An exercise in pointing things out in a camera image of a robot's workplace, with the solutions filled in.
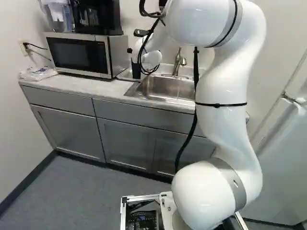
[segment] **cabinet door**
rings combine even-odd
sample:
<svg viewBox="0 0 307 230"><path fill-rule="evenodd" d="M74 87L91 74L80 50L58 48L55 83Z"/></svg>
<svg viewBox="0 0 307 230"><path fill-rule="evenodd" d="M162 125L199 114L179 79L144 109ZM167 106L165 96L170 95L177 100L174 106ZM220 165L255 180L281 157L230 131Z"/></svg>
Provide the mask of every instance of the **cabinet door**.
<svg viewBox="0 0 307 230"><path fill-rule="evenodd" d="M108 163L151 171L155 129L100 118L98 124Z"/></svg>
<svg viewBox="0 0 307 230"><path fill-rule="evenodd" d="M105 162L94 117L36 105L31 109L55 149Z"/></svg>
<svg viewBox="0 0 307 230"><path fill-rule="evenodd" d="M176 155L186 138L187 135L185 134L157 131L153 164L155 173L171 177L174 176ZM209 159L214 149L214 144L208 139L192 137L181 155L179 168L183 168L194 162Z"/></svg>

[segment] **sink basin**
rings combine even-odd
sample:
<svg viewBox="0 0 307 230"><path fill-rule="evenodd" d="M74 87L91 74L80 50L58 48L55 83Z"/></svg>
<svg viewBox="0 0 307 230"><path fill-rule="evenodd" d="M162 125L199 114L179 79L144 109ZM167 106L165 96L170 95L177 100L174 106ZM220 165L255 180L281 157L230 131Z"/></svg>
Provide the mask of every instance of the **sink basin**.
<svg viewBox="0 0 307 230"><path fill-rule="evenodd" d="M189 77L149 75L141 83L134 83L125 96L194 106L194 81Z"/></svg>

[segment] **refrigerator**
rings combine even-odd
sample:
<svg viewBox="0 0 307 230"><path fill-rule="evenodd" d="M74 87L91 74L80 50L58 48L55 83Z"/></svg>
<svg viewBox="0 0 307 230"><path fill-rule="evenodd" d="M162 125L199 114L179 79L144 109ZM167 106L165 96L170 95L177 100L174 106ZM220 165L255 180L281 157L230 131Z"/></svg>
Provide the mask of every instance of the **refrigerator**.
<svg viewBox="0 0 307 230"><path fill-rule="evenodd" d="M263 172L260 196L243 217L284 225L307 220L306 55L251 143Z"/></svg>

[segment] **floor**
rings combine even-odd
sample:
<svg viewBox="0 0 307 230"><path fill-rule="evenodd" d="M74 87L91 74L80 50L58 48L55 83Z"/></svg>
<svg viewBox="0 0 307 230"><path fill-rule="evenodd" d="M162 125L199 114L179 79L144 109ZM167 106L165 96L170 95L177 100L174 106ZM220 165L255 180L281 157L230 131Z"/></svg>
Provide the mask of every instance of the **floor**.
<svg viewBox="0 0 307 230"><path fill-rule="evenodd" d="M119 230L120 198L162 182L56 157L0 218L0 230Z"/></svg>

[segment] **faucet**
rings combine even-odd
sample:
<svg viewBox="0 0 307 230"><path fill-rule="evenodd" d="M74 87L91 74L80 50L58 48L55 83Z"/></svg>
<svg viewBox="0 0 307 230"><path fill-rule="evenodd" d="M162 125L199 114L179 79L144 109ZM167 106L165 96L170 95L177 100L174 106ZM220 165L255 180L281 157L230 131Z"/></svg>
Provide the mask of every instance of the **faucet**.
<svg viewBox="0 0 307 230"><path fill-rule="evenodd" d="M175 62L174 62L174 68L173 68L173 76L178 76L178 71L179 71L179 67L180 65L185 66L187 65L187 60L181 56L180 52L181 52L182 47L179 47L178 53L175 57Z"/></svg>

